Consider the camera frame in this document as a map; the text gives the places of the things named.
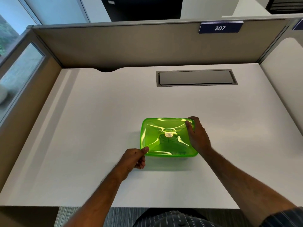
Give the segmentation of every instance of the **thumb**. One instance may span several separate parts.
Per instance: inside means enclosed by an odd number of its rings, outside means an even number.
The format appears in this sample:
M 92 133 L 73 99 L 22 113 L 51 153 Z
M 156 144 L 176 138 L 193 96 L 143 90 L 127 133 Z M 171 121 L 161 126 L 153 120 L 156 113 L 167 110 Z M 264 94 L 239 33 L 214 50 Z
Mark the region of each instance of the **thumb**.
M 186 120 L 185 121 L 185 125 L 186 125 L 186 128 L 187 128 L 189 136 L 193 136 L 194 135 L 194 131 L 192 129 L 191 123 Z
M 140 151 L 135 153 L 135 157 L 137 160 L 139 160 L 143 155 L 145 155 L 149 151 L 149 147 L 143 147 Z

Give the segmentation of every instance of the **forearm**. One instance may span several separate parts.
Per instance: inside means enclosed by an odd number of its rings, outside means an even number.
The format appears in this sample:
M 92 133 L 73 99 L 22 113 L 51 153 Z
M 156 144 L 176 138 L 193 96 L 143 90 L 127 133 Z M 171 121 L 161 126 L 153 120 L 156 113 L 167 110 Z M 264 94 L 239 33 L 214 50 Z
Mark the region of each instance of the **forearm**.
M 254 226 L 271 214 L 296 207 L 282 195 L 209 148 L 201 152 L 223 186 Z
M 115 169 L 113 169 L 87 202 L 67 222 L 65 227 L 103 226 L 121 182 L 122 179 L 119 178 L 115 173 Z

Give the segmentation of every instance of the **white planter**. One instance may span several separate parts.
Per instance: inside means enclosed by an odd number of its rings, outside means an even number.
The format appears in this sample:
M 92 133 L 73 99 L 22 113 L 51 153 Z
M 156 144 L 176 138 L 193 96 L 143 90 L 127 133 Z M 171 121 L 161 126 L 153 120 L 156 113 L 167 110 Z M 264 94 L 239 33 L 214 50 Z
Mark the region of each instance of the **white planter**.
M 7 97 L 8 91 L 7 89 L 0 85 L 0 103 L 2 103 Z

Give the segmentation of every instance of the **greenery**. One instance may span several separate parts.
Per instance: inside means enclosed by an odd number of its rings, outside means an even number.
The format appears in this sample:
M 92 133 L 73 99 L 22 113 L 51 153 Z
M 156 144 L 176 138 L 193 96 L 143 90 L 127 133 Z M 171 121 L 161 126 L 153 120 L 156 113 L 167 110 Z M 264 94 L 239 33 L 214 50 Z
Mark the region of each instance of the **greenery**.
M 18 36 L 19 34 L 0 15 L 0 56 L 6 53 L 8 47 Z

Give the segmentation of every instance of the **hand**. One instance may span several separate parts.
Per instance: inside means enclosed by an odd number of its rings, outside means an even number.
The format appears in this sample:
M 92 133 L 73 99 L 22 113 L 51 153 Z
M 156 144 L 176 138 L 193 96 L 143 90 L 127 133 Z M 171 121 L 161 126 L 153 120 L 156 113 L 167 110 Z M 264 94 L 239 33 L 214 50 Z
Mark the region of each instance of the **hand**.
M 127 149 L 112 171 L 116 173 L 121 181 L 125 180 L 132 169 L 143 169 L 145 167 L 144 155 L 148 151 L 148 146 L 142 148 L 141 150 L 135 148 Z
M 198 117 L 191 116 L 189 117 L 189 119 L 195 121 L 195 131 L 193 131 L 191 127 L 191 123 L 185 121 L 190 143 L 193 146 L 193 148 L 195 148 L 196 151 L 203 157 L 203 154 L 209 149 L 211 149 L 209 137 L 205 129 L 201 125 Z

